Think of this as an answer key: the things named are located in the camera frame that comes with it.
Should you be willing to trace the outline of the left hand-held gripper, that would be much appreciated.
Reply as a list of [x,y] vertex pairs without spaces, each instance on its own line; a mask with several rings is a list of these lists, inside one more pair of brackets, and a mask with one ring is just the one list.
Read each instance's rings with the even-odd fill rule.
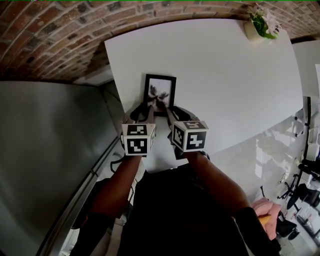
[[121,143],[126,156],[146,156],[156,138],[154,107],[139,104],[125,114],[122,124]]

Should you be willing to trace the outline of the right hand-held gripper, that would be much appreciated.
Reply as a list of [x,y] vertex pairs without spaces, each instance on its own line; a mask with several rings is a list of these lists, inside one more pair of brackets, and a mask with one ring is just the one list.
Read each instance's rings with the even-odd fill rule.
[[176,160],[185,159],[184,153],[204,152],[209,127],[204,121],[185,108],[172,106],[166,109],[170,133],[168,139],[173,146]]

